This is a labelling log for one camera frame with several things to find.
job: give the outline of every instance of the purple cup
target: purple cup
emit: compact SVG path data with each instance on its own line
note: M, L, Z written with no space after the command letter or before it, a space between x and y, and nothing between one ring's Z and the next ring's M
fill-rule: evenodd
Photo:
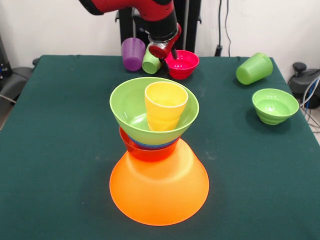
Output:
M146 53L145 43L136 37L130 37L123 41L122 60L124 67L132 72L138 71L142 67L142 62Z

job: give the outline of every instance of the green bowl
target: green bowl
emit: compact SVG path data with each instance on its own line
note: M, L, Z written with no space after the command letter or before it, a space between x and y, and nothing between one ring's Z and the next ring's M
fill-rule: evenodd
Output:
M284 122L299 109L298 101L291 94L274 88L256 91L252 102L260 120L268 125Z
M145 89L154 82L165 81L182 86L189 95L188 102L174 130L150 131L147 123ZM196 96L183 85L160 77L139 77L120 84L112 92L110 107L120 127L135 141L145 145L162 145L180 137L199 113Z

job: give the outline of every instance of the blue bowl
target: blue bowl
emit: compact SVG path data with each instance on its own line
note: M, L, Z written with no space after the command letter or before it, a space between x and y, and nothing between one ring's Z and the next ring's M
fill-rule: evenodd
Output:
M140 148L142 149L146 149L146 150L157 150L157 149L164 149L165 147L168 147L170 146L171 144L173 144L175 141L178 140L178 138L168 142L168 143L165 143L165 144L161 144L161 145L148 145L148 144L143 144L141 142L138 142L136 140L134 140L132 137L129 136L129 138L132 140L132 142L134 142L135 144L137 144Z

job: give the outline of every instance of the tipped-over green cup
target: tipped-over green cup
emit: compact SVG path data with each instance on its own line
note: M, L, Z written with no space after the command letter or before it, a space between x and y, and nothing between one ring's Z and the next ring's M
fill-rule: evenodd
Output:
M143 57L142 69L147 74L155 74L161 68L161 62L157 57L150 53L149 46L146 48L145 55Z
M147 122L145 89L155 82L170 82L183 87L188 102L175 129L150 131ZM160 77L140 77L123 82L113 90L110 107L120 127L135 141L145 145L163 145L180 137L194 122L199 113L196 96L185 86Z
M258 52L246 60L236 70L236 77L244 85L252 84L272 74L274 70L271 59Z
M298 101L291 94L275 88L256 91L252 102L260 120L268 125L284 122L299 109Z

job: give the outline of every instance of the yellow cup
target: yellow cup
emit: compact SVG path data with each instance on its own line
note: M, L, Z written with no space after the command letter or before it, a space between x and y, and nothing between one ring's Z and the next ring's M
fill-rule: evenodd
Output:
M176 128L189 95L178 84L157 81L145 88L144 99L149 129L160 132Z

